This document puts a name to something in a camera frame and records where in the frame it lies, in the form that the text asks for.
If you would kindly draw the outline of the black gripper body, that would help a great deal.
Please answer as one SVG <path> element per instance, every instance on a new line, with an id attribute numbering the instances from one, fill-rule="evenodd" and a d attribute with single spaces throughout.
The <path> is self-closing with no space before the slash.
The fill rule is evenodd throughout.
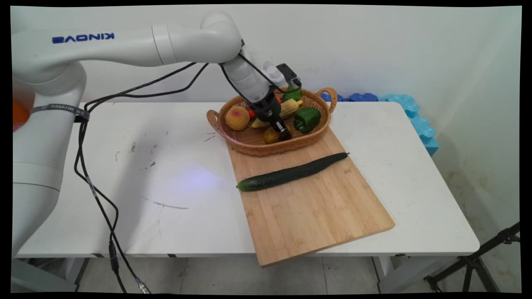
<path id="1" fill-rule="evenodd" d="M 274 92 L 268 93 L 262 100 L 249 103 L 249 107 L 255 116 L 264 123 L 270 125 L 284 124 L 283 119 L 281 119 L 281 104 Z"/>

